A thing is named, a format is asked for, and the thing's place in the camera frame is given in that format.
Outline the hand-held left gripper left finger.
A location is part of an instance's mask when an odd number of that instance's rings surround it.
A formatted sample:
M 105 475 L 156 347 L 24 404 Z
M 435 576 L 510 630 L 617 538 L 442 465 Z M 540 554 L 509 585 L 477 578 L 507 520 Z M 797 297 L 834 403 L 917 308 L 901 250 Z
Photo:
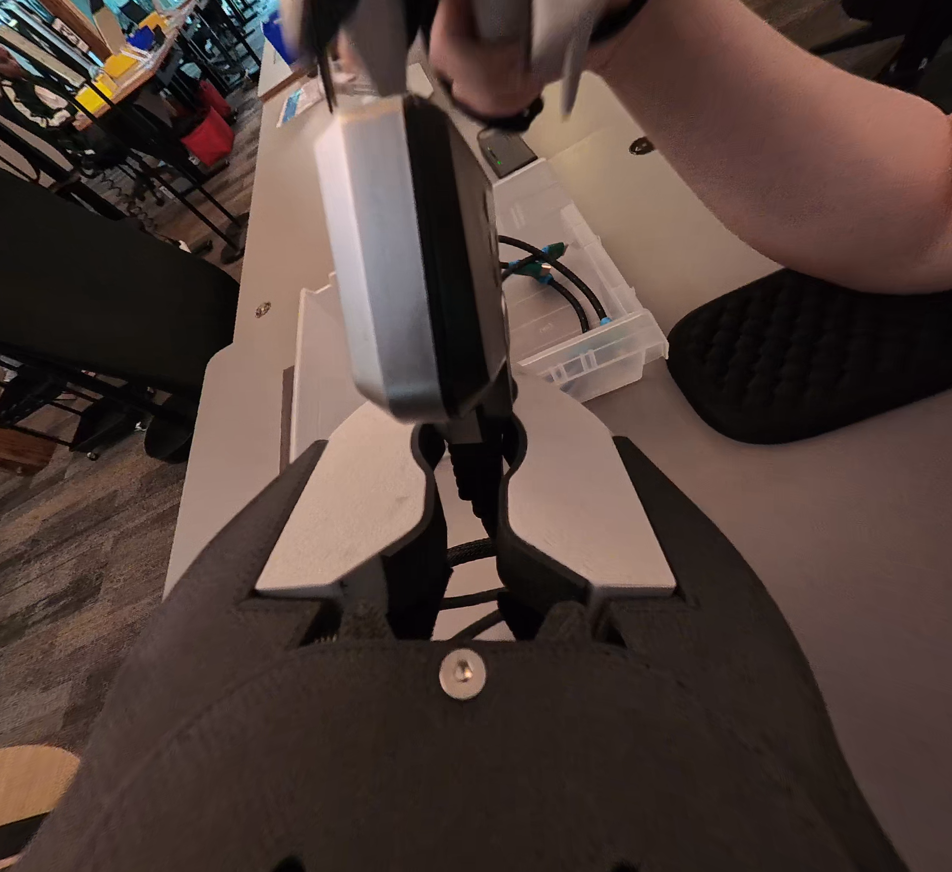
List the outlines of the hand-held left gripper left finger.
M 368 603 L 397 638 L 430 639 L 448 585 L 442 435 L 364 403 L 318 449 L 255 592 Z

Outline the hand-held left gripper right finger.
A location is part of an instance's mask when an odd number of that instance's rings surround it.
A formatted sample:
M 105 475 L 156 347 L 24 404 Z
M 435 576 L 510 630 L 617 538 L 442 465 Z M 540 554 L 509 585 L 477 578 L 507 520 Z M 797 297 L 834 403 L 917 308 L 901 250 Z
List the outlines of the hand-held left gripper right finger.
M 674 571 L 611 430 L 551 383 L 515 379 L 499 489 L 499 611 L 532 640 L 557 604 L 599 631 L 615 604 L 665 602 Z

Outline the clear plastic bin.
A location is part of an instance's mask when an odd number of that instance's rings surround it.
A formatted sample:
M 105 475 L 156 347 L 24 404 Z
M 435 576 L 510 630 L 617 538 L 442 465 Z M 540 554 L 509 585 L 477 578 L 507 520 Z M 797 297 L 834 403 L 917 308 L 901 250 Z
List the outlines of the clear plastic bin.
M 601 238 L 544 160 L 496 181 L 493 201 L 501 237 L 558 250 L 598 299 L 560 271 L 551 281 L 512 274 L 504 283 L 513 368 L 554 384 L 579 402 L 641 379 L 646 365 L 668 355 L 668 342 L 634 287 L 612 261 Z

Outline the black silver hdmi hub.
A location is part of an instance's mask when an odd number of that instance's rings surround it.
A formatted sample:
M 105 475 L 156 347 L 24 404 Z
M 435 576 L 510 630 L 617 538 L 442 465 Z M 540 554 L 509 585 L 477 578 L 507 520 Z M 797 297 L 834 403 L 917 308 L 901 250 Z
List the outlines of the black silver hdmi hub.
M 354 387 L 439 431 L 493 542 L 517 390 L 489 182 L 448 115 L 414 95 L 340 113 L 316 158 Z

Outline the person's right forearm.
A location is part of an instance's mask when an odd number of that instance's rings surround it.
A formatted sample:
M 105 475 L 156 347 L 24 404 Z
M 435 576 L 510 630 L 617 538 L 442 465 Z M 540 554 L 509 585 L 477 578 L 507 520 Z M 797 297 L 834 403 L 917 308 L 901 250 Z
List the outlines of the person's right forearm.
M 740 0 L 649 0 L 592 69 L 765 258 L 858 291 L 950 290 L 938 107 L 812 56 Z

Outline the person's right hand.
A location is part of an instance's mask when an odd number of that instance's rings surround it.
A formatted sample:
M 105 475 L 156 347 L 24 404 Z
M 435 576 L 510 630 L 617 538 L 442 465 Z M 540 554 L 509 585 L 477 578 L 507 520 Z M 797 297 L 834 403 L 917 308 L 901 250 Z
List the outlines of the person's right hand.
M 484 118 L 514 116 L 561 79 L 532 69 L 518 43 L 482 40 L 470 0 L 435 0 L 428 60 L 456 103 Z

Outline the blue white leaflet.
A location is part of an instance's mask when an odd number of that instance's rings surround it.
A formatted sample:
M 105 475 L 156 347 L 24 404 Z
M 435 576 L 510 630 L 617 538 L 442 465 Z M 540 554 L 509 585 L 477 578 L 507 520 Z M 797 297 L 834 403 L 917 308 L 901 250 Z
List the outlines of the blue white leaflet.
M 282 128 L 296 117 L 302 116 L 310 108 L 326 100 L 323 85 L 317 80 L 311 80 L 292 91 L 281 106 L 276 127 Z

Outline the dark grey power adapter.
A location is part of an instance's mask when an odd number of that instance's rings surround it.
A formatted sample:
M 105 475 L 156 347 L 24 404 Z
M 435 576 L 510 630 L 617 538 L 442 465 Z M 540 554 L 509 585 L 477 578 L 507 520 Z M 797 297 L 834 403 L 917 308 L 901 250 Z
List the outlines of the dark grey power adapter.
M 477 144 L 496 180 L 506 179 L 538 160 L 523 137 L 514 131 L 483 128 L 477 133 Z

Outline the black office chair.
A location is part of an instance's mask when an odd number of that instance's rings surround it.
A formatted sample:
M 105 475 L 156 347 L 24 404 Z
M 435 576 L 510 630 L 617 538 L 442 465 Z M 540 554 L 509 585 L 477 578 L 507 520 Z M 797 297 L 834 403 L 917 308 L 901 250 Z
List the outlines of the black office chair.
M 201 257 L 2 172 L 2 430 L 90 458 L 146 425 L 187 460 L 239 283 Z

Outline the round wooden stool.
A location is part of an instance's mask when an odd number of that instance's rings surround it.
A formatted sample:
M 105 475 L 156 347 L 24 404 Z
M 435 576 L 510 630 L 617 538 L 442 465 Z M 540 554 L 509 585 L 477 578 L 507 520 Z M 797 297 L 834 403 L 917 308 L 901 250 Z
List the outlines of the round wooden stool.
M 1 868 L 14 865 L 73 781 L 80 759 L 46 745 L 1 749 Z

